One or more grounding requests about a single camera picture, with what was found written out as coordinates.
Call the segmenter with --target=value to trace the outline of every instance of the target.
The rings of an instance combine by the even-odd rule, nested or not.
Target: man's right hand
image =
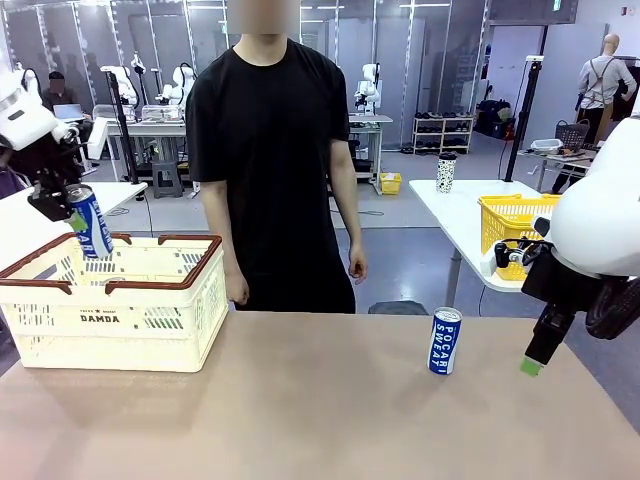
[[[249,300],[249,284],[241,272],[225,276],[227,298],[238,305],[246,305]]]

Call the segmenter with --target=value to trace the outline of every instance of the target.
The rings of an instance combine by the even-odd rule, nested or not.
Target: cream plastic basket
[[[228,311],[220,237],[113,234],[85,258],[73,233],[0,272],[25,367],[196,372]]]

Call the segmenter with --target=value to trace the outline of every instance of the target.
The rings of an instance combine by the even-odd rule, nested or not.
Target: mannequin
[[[625,63],[614,58],[619,45],[618,35],[611,33],[604,37],[602,55],[586,62],[580,72],[578,93],[581,102],[578,121],[589,121],[589,132],[585,138],[585,143],[588,144],[597,144],[604,136],[611,119],[613,97],[620,80],[627,85],[627,93],[622,96],[625,101],[629,101],[638,88]],[[580,176],[569,178],[570,172],[573,171]],[[585,170],[580,167],[565,167],[558,175],[551,193],[557,195],[567,180],[573,185],[584,173]]]

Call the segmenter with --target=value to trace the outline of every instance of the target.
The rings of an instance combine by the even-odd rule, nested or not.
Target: basket logo
[[[80,315],[83,322],[120,323],[116,315]]]

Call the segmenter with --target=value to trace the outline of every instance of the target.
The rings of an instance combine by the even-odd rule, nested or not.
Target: blue can
[[[453,372],[462,314],[455,308],[436,308],[433,313],[431,341],[429,342],[429,370],[438,375]]]
[[[113,240],[91,187],[69,185],[67,198],[73,209],[69,223],[76,232],[84,256],[103,258],[109,255],[113,251]]]

